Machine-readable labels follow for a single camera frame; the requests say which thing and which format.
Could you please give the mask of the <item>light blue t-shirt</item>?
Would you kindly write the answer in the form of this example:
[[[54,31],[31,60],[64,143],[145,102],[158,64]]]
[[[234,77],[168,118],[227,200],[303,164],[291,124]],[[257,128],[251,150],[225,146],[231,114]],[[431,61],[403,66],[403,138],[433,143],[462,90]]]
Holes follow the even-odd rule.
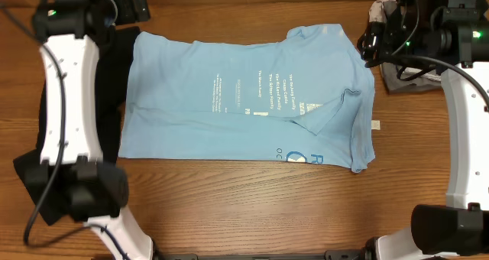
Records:
[[[287,161],[364,170],[374,76],[339,24],[280,42],[134,43],[119,156]]]

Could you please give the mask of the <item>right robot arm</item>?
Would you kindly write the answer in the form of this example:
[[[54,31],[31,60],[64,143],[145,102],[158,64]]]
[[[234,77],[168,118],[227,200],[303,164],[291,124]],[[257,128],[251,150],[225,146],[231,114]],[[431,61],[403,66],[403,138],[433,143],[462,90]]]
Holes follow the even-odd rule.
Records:
[[[435,71],[449,111],[446,203],[416,206],[410,225],[369,239],[346,259],[445,259],[488,251],[488,19],[486,0],[396,0],[357,47],[367,67]]]

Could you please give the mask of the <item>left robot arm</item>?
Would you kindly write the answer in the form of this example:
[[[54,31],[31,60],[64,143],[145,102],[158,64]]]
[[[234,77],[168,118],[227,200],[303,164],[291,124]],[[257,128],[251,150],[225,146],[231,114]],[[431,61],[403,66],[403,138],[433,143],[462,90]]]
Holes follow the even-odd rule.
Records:
[[[115,27],[146,21],[146,0],[40,0],[32,18],[45,70],[46,126],[38,163],[21,174],[36,218],[70,216],[116,259],[156,259],[128,207],[127,174],[107,162],[96,125],[96,68]]]

